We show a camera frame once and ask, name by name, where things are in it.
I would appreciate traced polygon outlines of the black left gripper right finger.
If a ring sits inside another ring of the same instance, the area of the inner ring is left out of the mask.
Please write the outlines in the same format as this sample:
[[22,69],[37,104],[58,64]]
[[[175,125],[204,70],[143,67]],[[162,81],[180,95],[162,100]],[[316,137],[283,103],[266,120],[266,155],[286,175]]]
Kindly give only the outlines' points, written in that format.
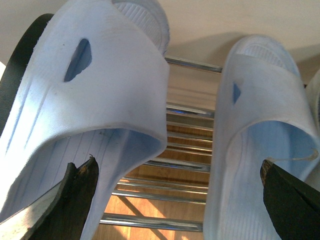
[[320,192],[265,159],[260,168],[263,202],[282,240],[320,238]]

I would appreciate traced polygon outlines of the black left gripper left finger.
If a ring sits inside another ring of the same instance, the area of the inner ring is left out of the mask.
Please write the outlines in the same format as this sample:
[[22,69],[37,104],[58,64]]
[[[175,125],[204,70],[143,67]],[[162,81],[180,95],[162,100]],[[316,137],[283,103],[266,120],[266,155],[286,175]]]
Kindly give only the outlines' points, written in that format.
[[78,240],[99,178],[91,156],[80,167],[69,163],[61,182],[0,224],[2,240]]

